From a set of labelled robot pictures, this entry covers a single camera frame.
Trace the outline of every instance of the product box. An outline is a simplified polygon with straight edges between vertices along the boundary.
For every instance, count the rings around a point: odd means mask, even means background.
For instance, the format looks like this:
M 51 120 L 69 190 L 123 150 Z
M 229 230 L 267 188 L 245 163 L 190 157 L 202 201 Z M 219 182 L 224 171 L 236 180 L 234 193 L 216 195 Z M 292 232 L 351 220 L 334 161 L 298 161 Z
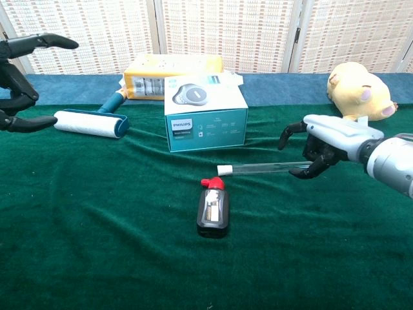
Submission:
M 169 150 L 243 145 L 248 106 L 231 73 L 165 78 L 165 124 Z
M 128 99 L 163 100 L 167 76 L 220 73 L 217 55 L 141 54 L 123 72 Z

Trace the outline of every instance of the lint roller handle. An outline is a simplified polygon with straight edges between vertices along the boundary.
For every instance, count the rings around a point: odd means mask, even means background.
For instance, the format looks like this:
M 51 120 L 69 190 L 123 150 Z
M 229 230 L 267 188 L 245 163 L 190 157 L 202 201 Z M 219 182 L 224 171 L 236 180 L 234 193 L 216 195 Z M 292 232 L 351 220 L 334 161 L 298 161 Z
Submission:
M 126 98 L 125 91 L 123 89 L 118 90 L 115 92 L 107 101 L 104 103 L 99 110 L 98 113 L 113 113 L 120 107 L 120 105 L 124 102 Z

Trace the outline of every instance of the gray robotic arm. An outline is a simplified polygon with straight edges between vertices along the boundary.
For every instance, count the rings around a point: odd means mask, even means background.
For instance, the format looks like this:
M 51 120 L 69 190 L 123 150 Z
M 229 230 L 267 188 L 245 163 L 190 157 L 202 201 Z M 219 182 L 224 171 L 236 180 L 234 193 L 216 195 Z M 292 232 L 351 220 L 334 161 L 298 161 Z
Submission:
M 278 149 L 298 132 L 308 132 L 303 156 L 313 163 L 306 169 L 290 170 L 294 176 L 310 179 L 340 160 L 354 161 L 363 164 L 372 178 L 413 198 L 413 135 L 386 138 L 380 130 L 355 121 L 310 114 L 285 128 Z

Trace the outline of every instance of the lint roller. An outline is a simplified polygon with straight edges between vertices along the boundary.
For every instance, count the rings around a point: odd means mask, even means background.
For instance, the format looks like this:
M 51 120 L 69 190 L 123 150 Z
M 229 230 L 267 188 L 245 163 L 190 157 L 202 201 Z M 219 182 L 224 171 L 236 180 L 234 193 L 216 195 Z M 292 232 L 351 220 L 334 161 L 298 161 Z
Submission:
M 58 111 L 54 114 L 58 130 L 93 134 L 109 138 L 122 138 L 129 128 L 127 116 L 113 114 L 125 101 L 126 93 L 123 89 L 115 92 L 99 110 L 85 111 L 72 108 Z

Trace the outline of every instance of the yellow plush toy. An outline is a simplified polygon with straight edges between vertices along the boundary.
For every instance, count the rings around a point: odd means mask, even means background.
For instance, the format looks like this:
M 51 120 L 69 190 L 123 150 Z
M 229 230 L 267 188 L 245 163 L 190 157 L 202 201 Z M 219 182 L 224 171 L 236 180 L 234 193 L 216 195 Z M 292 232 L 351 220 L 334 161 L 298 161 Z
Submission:
M 379 121 L 398 109 L 386 84 L 353 61 L 334 68 L 328 77 L 327 94 L 343 117 L 351 120 L 368 116 L 369 121 Z

